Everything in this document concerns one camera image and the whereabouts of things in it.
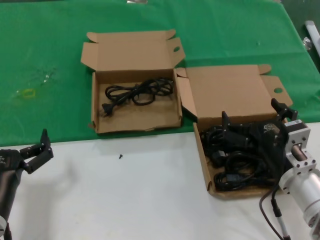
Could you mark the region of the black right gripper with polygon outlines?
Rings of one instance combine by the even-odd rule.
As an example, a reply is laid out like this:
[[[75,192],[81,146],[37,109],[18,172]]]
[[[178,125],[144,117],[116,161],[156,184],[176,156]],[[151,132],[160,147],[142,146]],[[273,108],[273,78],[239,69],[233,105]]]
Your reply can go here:
[[[295,121],[298,112],[275,98],[271,99],[271,106],[276,111],[276,116],[271,121],[251,122],[249,127],[231,123],[227,113],[222,111],[222,142],[228,148],[248,148],[250,133],[259,156],[262,157],[271,174],[282,176],[286,165],[286,142],[282,135],[281,123],[286,119]]]

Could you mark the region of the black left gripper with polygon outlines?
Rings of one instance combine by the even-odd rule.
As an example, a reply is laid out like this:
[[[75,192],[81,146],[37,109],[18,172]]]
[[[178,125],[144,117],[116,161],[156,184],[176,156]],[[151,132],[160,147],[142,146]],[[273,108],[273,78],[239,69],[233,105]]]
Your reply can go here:
[[[24,166],[24,170],[28,174],[34,173],[49,160],[54,157],[51,148],[51,141],[48,136],[48,131],[43,129],[40,141],[38,144],[26,147],[20,151],[14,149],[1,149],[0,150],[0,172],[23,171],[24,159],[31,159]]]

